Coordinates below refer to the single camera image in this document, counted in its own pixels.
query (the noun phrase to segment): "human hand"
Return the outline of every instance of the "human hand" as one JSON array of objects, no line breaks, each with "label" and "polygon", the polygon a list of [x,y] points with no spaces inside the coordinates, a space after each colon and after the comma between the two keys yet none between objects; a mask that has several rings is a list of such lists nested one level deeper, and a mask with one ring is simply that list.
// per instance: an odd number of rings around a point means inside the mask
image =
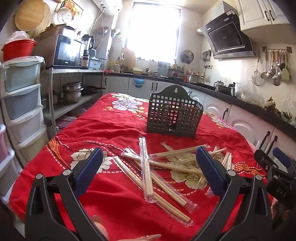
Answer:
[{"label": "human hand", "polygon": [[[96,227],[101,231],[101,233],[108,239],[109,235],[106,230],[106,228],[102,225],[102,220],[98,215],[93,216],[93,222],[96,225]],[[148,236],[142,236],[140,238],[136,239],[124,239],[124,240],[119,240],[119,241],[155,241],[158,240],[161,237],[161,234],[155,234],[155,235],[148,235]]]}]

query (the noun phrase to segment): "microwave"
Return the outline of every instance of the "microwave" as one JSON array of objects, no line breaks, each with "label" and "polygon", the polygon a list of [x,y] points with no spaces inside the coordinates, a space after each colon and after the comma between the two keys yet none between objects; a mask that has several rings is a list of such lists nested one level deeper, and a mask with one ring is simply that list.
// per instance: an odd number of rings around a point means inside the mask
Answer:
[{"label": "microwave", "polygon": [[46,69],[82,67],[85,45],[81,41],[57,34],[39,38],[36,42],[33,54],[44,58]]}]

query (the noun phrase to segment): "cabinet door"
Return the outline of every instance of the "cabinet door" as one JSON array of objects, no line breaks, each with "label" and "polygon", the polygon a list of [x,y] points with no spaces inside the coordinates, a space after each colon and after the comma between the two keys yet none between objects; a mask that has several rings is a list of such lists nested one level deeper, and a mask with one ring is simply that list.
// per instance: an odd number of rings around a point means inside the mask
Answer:
[{"label": "cabinet door", "polygon": [[166,87],[173,85],[172,83],[155,81],[154,93],[158,93],[163,91]]},{"label": "cabinet door", "polygon": [[227,121],[228,115],[231,110],[230,104],[218,100],[212,96],[206,95],[203,106],[204,110],[206,110],[207,112],[212,113],[220,118],[223,118],[224,116],[223,120]]},{"label": "cabinet door", "polygon": [[235,105],[231,107],[227,122],[241,133],[250,143],[266,150],[275,127]]},{"label": "cabinet door", "polygon": [[285,168],[285,166],[272,155],[272,151],[275,147],[278,147],[287,156],[296,160],[296,143],[291,138],[286,136],[284,133],[282,133],[278,129],[275,129],[266,149],[266,153],[269,151],[268,155],[270,156],[270,158],[273,159],[273,161],[279,166],[281,170],[286,172],[287,169]]},{"label": "cabinet door", "polygon": [[127,94],[128,82],[129,78],[127,77],[105,76],[103,79],[103,86],[106,88],[106,90],[104,90],[103,93]]},{"label": "cabinet door", "polygon": [[273,24],[290,23],[278,5],[272,0],[263,0]]},{"label": "cabinet door", "polygon": [[191,89],[189,96],[191,99],[196,100],[203,105],[205,102],[206,94],[203,92]]},{"label": "cabinet door", "polygon": [[263,0],[235,0],[241,30],[272,24]]},{"label": "cabinet door", "polygon": [[142,86],[135,84],[133,78],[130,78],[128,86],[128,94],[135,98],[149,99],[150,94],[153,93],[155,80],[144,80]]}]

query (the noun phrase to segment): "range hood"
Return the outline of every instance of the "range hood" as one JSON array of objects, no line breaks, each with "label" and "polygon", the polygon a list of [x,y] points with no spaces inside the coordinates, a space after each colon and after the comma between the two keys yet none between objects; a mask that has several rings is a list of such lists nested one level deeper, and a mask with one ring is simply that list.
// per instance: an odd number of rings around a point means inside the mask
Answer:
[{"label": "range hood", "polygon": [[210,44],[214,59],[255,56],[250,38],[240,30],[234,8],[221,1],[212,8],[212,18],[200,30]]}]

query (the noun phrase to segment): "dish rack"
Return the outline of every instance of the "dish rack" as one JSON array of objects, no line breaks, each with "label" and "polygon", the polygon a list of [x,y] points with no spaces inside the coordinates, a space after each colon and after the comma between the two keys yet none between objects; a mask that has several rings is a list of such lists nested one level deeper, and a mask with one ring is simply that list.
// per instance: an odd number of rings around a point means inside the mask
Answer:
[{"label": "dish rack", "polygon": [[202,114],[202,104],[182,87],[170,85],[150,95],[147,132],[194,138]]}]

